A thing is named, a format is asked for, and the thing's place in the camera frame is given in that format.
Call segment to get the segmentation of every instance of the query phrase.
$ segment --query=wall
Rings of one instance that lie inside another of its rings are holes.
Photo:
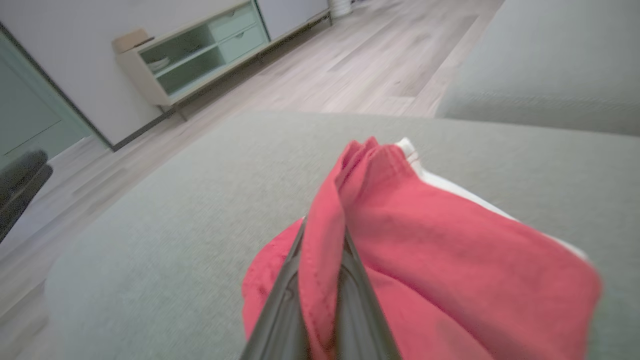
[[[0,0],[0,21],[113,144],[160,115],[115,61],[111,41],[162,35],[245,0]]]

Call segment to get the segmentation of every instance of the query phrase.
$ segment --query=gray sofa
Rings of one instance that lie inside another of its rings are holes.
[[[409,136],[423,165],[583,249],[604,280],[590,359],[640,354],[640,138],[464,120],[248,113],[90,225],[45,284],[64,360],[237,359],[241,281],[308,211],[352,139]]]
[[[638,0],[506,0],[436,115],[640,136],[638,19]]]

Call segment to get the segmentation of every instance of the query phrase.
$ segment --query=floor plank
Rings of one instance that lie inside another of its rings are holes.
[[[74,236],[180,150],[242,111],[431,117],[502,0],[365,0],[225,76],[116,153],[86,138],[0,243],[0,359],[50,359],[47,273]]]

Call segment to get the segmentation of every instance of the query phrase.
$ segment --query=white vase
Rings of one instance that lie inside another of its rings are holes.
[[[330,0],[331,16],[333,18],[349,15],[351,13],[351,0]]]

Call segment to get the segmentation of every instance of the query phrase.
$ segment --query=red garment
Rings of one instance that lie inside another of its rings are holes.
[[[247,271],[247,337],[300,224]],[[370,138],[347,146],[308,214],[298,286],[315,360],[333,355],[345,225],[403,359],[584,358],[600,294],[594,269],[538,231],[423,183],[400,148]]]

